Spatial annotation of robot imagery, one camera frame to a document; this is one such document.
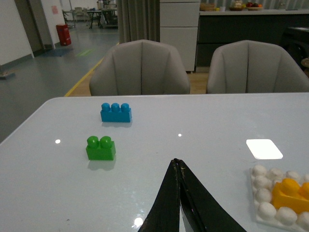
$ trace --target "gray curtain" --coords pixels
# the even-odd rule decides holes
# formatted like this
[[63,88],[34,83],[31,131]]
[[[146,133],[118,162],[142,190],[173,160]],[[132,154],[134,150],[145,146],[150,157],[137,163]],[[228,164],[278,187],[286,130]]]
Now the gray curtain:
[[159,0],[118,0],[119,43],[160,41]]

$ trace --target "door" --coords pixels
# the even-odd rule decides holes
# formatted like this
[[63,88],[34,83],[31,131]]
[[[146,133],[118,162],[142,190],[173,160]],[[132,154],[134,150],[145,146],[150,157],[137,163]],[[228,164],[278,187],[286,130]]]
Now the door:
[[43,51],[43,44],[38,28],[33,17],[32,9],[29,0],[15,0],[21,21],[24,25],[32,52],[34,56],[41,54]]

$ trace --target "kitchen counter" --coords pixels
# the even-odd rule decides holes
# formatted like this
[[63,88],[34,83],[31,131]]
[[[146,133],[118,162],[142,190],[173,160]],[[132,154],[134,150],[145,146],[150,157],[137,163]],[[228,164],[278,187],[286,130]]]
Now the kitchen counter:
[[196,71],[210,66],[215,49],[225,44],[254,40],[281,45],[289,27],[309,27],[309,9],[200,11]]
[[302,10],[258,10],[258,11],[248,11],[246,9],[242,11],[200,11],[199,15],[218,15],[218,16],[223,16],[223,15],[306,15],[309,14],[309,9],[302,9]]

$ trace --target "gray chair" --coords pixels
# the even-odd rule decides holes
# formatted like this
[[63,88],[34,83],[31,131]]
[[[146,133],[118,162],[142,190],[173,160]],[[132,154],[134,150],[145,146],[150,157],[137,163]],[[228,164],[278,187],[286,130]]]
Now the gray chair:
[[190,93],[177,49],[149,40],[114,46],[95,69],[89,87],[92,96]]
[[207,93],[309,92],[309,79],[281,47],[240,41],[213,53]]

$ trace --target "green floor marking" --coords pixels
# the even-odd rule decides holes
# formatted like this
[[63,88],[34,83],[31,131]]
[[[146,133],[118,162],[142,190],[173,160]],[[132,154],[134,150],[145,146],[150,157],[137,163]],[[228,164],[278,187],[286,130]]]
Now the green floor marking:
[[77,57],[84,57],[84,56],[88,56],[90,53],[92,53],[93,49],[87,49],[84,50],[82,52],[80,52],[79,54],[77,54]]

